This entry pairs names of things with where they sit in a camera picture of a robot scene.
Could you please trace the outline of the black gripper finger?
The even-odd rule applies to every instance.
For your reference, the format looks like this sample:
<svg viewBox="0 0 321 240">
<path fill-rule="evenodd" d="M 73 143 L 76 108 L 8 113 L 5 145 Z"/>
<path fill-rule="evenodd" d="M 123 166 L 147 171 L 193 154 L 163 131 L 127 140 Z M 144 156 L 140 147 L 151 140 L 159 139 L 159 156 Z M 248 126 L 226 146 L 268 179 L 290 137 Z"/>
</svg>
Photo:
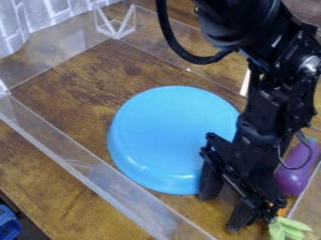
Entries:
<svg viewBox="0 0 321 240">
<path fill-rule="evenodd" d="M 199 185 L 199 198 L 201 201 L 208 201 L 218 195 L 223 183 L 219 161 L 216 157 L 205 157 L 201 166 Z"/>
<path fill-rule="evenodd" d="M 227 223 L 227 231 L 236 233 L 244 226 L 251 225 L 256 218 L 256 204 L 250 200 L 242 200 L 234 207 Z"/>
</svg>

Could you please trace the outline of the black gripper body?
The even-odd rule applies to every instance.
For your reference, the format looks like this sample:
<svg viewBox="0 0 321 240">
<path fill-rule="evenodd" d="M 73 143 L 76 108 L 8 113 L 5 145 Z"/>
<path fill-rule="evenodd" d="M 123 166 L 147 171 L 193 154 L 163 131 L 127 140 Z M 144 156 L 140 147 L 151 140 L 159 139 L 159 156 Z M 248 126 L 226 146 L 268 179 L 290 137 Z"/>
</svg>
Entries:
<svg viewBox="0 0 321 240">
<path fill-rule="evenodd" d="M 236 124 L 230 141 L 208 132 L 205 145 L 199 150 L 203 162 L 204 158 L 216 157 L 224 183 L 239 194 L 240 201 L 250 200 L 256 204 L 258 218 L 262 219 L 272 219 L 287 204 L 274 171 L 291 137 L 291 134 L 256 134 L 250 125 Z"/>
</svg>

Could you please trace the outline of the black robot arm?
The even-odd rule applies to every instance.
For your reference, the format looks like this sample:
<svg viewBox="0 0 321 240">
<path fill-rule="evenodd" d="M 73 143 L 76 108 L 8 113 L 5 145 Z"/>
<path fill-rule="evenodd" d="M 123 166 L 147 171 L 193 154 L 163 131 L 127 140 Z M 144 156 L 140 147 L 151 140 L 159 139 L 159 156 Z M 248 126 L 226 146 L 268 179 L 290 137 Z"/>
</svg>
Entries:
<svg viewBox="0 0 321 240">
<path fill-rule="evenodd" d="M 271 221 L 287 204 L 274 171 L 291 137 L 316 115 L 321 44 L 316 28 L 292 17 L 282 0 L 193 2 L 203 34 L 219 54 L 240 52 L 248 58 L 248 101 L 234 137 L 228 141 L 208 133 L 200 149 L 200 198 L 215 197 L 223 184 L 240 195 L 227 223 L 235 233 L 256 219 Z"/>
</svg>

